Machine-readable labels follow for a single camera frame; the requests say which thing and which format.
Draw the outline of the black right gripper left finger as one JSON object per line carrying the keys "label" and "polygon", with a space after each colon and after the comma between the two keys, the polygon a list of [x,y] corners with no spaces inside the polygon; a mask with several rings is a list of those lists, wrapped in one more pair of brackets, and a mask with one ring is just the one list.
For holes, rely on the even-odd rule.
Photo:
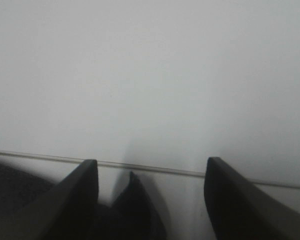
{"label": "black right gripper left finger", "polygon": [[86,159],[35,201],[0,220],[0,240],[88,240],[98,196],[98,163]]}

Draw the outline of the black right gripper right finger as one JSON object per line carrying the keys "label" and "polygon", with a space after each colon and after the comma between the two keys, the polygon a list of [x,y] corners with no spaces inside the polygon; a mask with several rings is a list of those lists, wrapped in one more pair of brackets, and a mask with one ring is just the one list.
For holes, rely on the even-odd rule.
{"label": "black right gripper right finger", "polygon": [[300,213],[270,197],[219,157],[209,157],[204,201],[218,240],[300,240]]}

